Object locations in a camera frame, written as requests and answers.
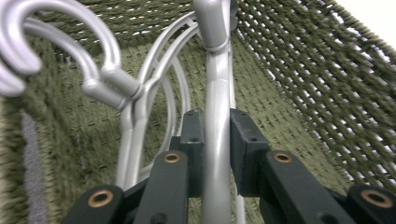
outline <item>round hole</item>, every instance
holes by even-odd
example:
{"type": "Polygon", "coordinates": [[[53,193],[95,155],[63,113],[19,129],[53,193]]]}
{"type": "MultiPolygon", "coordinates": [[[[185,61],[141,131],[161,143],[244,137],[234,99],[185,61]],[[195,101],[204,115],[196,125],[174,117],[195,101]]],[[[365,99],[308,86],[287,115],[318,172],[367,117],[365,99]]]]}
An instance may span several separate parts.
{"type": "Polygon", "coordinates": [[[382,208],[390,208],[393,201],[386,195],[374,189],[365,189],[361,191],[361,197],[367,202],[382,208]]]}
{"type": "Polygon", "coordinates": [[[96,195],[96,196],[93,198],[93,200],[94,200],[96,203],[99,203],[99,202],[102,202],[102,201],[106,200],[107,197],[108,197],[107,194],[99,194],[99,195],[96,195]]]}
{"type": "Polygon", "coordinates": [[[149,220],[150,224],[165,224],[167,220],[166,214],[164,213],[157,213],[151,217],[149,220]]]}
{"type": "Polygon", "coordinates": [[[324,215],[320,216],[320,220],[326,224],[338,224],[339,223],[337,218],[335,218],[334,216],[329,215],[329,214],[324,214],[324,215]]]}
{"type": "Polygon", "coordinates": [[[96,191],[88,199],[88,205],[93,208],[103,207],[113,200],[113,192],[108,189],[101,189],[96,191]]]}
{"type": "Polygon", "coordinates": [[[163,158],[164,161],[169,162],[169,163],[174,163],[177,161],[180,161],[180,156],[177,155],[176,153],[168,154],[163,158]]]}
{"type": "Polygon", "coordinates": [[[384,198],[382,198],[382,197],[380,197],[379,195],[376,195],[376,194],[369,194],[369,197],[371,199],[373,199],[374,201],[379,202],[379,203],[384,203],[385,202],[384,198]]]}
{"type": "Polygon", "coordinates": [[[274,158],[280,162],[291,162],[291,157],[284,153],[276,153],[274,158]]]}

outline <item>metal hook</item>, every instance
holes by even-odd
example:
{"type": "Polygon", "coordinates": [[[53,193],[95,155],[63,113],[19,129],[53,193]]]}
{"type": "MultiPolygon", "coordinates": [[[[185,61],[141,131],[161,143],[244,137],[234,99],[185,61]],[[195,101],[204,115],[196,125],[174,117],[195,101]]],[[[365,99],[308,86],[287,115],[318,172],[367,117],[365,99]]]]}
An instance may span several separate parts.
{"type": "Polygon", "coordinates": [[[23,23],[31,13],[43,9],[69,14],[87,24],[101,40],[105,53],[101,69],[104,79],[128,97],[138,92],[140,84],[120,68],[120,48],[115,36],[93,12],[74,0],[0,1],[0,54],[10,67],[26,75],[40,70],[41,61],[25,39],[23,23]]]}
{"type": "Polygon", "coordinates": [[[48,39],[66,50],[78,62],[84,76],[82,89],[87,95],[118,109],[125,107],[127,99],[100,80],[99,71],[91,55],[74,39],[55,27],[32,18],[26,19],[23,28],[28,34],[48,39]]]}
{"type": "Polygon", "coordinates": [[[17,97],[21,95],[26,86],[24,82],[14,76],[6,65],[0,60],[0,95],[6,97],[17,97]]]}

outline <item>white background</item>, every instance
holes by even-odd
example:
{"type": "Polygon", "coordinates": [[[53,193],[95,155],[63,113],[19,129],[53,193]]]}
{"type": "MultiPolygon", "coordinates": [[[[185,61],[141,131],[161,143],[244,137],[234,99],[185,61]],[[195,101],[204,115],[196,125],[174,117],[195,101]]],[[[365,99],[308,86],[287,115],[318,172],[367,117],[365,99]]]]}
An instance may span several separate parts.
{"type": "Polygon", "coordinates": [[[336,0],[373,33],[396,49],[396,0],[336,0]]]}

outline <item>metal tube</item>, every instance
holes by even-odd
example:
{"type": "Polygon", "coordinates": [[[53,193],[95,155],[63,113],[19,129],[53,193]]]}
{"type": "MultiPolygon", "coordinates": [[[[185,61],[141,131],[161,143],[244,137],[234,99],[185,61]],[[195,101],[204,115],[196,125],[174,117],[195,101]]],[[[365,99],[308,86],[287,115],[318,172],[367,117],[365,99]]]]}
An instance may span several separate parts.
{"type": "Polygon", "coordinates": [[[142,155],[144,146],[144,136],[149,123],[149,114],[151,112],[150,99],[155,96],[158,85],[161,83],[163,76],[170,67],[170,62],[175,55],[182,49],[185,43],[198,32],[198,26],[194,25],[184,31],[175,42],[169,47],[165,55],[161,59],[157,69],[152,78],[145,83],[142,96],[134,104],[134,136],[129,154],[129,163],[127,172],[132,175],[127,175],[125,179],[125,187],[130,188],[138,183],[140,170],[142,168],[142,155]]]}
{"type": "MultiPolygon", "coordinates": [[[[230,108],[236,109],[236,101],[235,101],[235,89],[233,85],[233,48],[231,46],[231,42],[228,47],[228,77],[230,81],[230,108]]],[[[246,216],[245,216],[245,201],[241,195],[238,195],[238,190],[236,188],[235,183],[235,203],[236,203],[236,223],[245,224],[246,216]]]]}
{"type": "Polygon", "coordinates": [[[228,48],[207,53],[204,185],[201,223],[230,223],[230,83],[228,48]]]}

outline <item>woven basket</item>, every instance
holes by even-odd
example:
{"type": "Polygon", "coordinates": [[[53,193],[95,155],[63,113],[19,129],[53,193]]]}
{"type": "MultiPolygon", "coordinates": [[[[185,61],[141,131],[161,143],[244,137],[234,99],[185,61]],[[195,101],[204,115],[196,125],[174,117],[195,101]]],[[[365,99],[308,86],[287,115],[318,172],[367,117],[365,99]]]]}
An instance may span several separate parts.
{"type": "MultiPolygon", "coordinates": [[[[124,69],[133,76],[162,29],[191,11],[191,0],[81,2],[114,32],[124,69]]],[[[394,49],[334,1],[245,0],[239,6],[232,36],[237,108],[253,117],[273,149],[297,155],[324,186],[345,193],[353,184],[370,184],[396,193],[394,49]]],[[[38,17],[57,22],[98,63],[103,60],[84,25],[58,13],[38,17]]],[[[82,192],[115,179],[119,112],[83,94],[82,75],[64,52],[37,38],[31,45],[43,59],[42,72],[25,77],[22,97],[0,98],[0,223],[26,223],[37,213],[59,223],[82,192]],[[26,118],[34,121],[39,148],[40,211],[33,209],[38,199],[26,181],[31,163],[23,166],[26,118]]],[[[205,109],[201,40],[190,40],[178,58],[192,106],[205,109]]],[[[165,112],[159,93],[146,161],[162,141],[165,112]]],[[[191,200],[190,223],[198,222],[199,205],[191,200]]],[[[248,199],[246,208],[247,223],[262,222],[256,200],[248,199]]]]}

